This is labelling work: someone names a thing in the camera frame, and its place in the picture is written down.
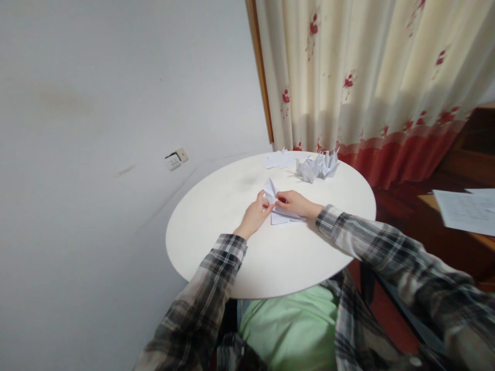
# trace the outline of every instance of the round white table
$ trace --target round white table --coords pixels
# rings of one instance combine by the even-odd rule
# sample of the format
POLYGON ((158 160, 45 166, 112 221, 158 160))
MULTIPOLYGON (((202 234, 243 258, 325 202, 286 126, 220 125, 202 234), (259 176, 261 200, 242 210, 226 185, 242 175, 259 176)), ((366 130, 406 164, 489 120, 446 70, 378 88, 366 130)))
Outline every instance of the round white table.
MULTIPOLYGON (((346 163, 340 162, 334 178, 317 178, 310 184, 296 174, 295 165, 265 169, 266 156, 252 156, 217 170, 194 186, 175 208, 167 227, 167 253, 186 280, 192 278, 217 237, 239 226, 268 178, 280 191, 294 189, 313 202, 333 204, 375 220, 375 197, 368 182, 346 163)), ((264 299, 305 290, 352 261, 331 246, 314 222, 271 225, 268 217, 247 245, 232 298, 264 299)))

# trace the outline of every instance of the wall socket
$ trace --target wall socket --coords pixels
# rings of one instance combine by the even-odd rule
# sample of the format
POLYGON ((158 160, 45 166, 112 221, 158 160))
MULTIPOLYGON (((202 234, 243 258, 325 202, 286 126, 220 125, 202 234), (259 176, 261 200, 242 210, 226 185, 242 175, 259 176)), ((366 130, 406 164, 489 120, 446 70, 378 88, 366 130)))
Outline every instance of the wall socket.
POLYGON ((186 162, 187 160, 189 160, 189 157, 187 157, 186 151, 184 151, 183 148, 179 148, 177 151, 175 151, 175 153, 177 153, 182 162, 186 162))
POLYGON ((165 163, 170 171, 175 170, 182 165, 179 156, 176 154, 165 157, 165 163))

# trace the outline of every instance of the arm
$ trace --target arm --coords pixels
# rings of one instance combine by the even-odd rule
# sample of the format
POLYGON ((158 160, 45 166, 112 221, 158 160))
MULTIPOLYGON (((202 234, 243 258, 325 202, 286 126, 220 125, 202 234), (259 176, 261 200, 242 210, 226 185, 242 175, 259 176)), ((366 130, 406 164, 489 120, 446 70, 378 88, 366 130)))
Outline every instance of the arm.
POLYGON ((247 240, 273 210, 258 194, 234 234, 221 234, 186 288, 175 298, 135 371, 208 369, 247 240))
MULTIPOLYGON (((290 209, 290 195, 278 206, 290 209)), ((294 203, 299 205, 298 198, 294 203)), ((332 205, 303 204, 337 248, 366 262, 395 285, 416 312, 426 311, 444 335, 447 354, 469 369, 495 365, 495 299, 472 278, 428 254, 423 245, 387 224, 343 213, 332 205)))

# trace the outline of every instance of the scratch on wall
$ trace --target scratch on wall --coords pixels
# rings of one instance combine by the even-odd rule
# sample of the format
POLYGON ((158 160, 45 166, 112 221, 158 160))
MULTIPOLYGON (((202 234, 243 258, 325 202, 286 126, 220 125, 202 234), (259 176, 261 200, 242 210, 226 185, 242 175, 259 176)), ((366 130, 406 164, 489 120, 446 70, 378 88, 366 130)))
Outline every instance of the scratch on wall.
POLYGON ((118 173, 116 173, 113 177, 114 178, 120 178, 122 175, 130 172, 132 169, 134 169, 137 166, 137 164, 131 165, 126 167, 125 169, 120 170, 118 173))
POLYGON ((231 158, 231 157, 242 156, 242 155, 247 155, 247 154, 249 154, 249 152, 241 152, 241 153, 237 153, 237 154, 233 154, 233 155, 229 155, 229 156, 220 156, 220 157, 215 157, 215 158, 212 158, 212 159, 201 161, 194 168, 194 170, 191 171, 191 173, 179 184, 179 186, 177 186, 175 188, 175 190, 172 192, 172 194, 169 197, 167 197, 162 202, 162 204, 160 205, 160 207, 136 230, 136 233, 138 233, 140 230, 142 230, 149 222, 151 222, 167 206, 167 204, 175 197, 175 195, 177 193, 179 193, 180 189, 194 175, 194 173, 199 169, 200 166, 202 166, 203 164, 208 163, 208 162, 216 162, 218 160, 228 159, 228 158, 231 158))
POLYGON ((160 207, 146 220, 146 222, 143 223, 141 227, 137 229, 136 232, 139 232, 141 229, 143 229, 149 222, 151 222, 164 208, 167 206, 167 204, 175 197, 177 193, 179 193, 180 189, 186 184, 186 182, 194 175, 194 173, 197 171, 198 166, 194 168, 193 171, 185 178, 176 188, 175 190, 168 196, 160 205, 160 207))

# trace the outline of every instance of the paper sheet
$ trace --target paper sheet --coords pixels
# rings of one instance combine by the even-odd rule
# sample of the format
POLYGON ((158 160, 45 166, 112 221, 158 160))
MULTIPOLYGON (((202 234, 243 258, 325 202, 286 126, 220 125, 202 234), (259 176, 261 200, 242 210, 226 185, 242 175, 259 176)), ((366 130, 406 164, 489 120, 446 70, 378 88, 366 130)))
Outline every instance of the paper sheet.
POLYGON ((291 156, 285 148, 281 151, 270 153, 263 162, 265 168, 285 168, 294 165, 295 157, 291 156))
MULTIPOLYGON (((265 196, 268 200, 268 203, 270 205, 273 205, 278 201, 277 199, 277 193, 278 193, 278 188, 276 185, 273 183, 271 178, 268 178, 266 181, 265 185, 263 186, 263 190, 265 191, 265 196)), ((272 225, 278 225, 278 224, 285 224, 285 223, 293 223, 293 222, 303 222, 305 221, 306 218, 303 218, 302 216, 299 216, 297 214, 290 213, 288 211, 285 211, 277 206, 272 211, 271 214, 271 222, 272 225)))
POLYGON ((495 197, 495 188, 480 188, 480 189, 467 189, 466 191, 471 192, 477 196, 489 196, 495 197))
POLYGON ((495 236, 495 197, 433 190, 446 227, 495 236))
POLYGON ((302 163, 297 160, 295 163, 295 170, 305 181, 308 181, 311 184, 313 184, 317 177, 322 179, 326 179, 328 177, 332 178, 337 171, 337 166, 339 165, 337 162, 338 153, 339 150, 336 150, 332 155, 330 155, 327 151, 325 155, 317 155, 314 160, 309 157, 302 163))

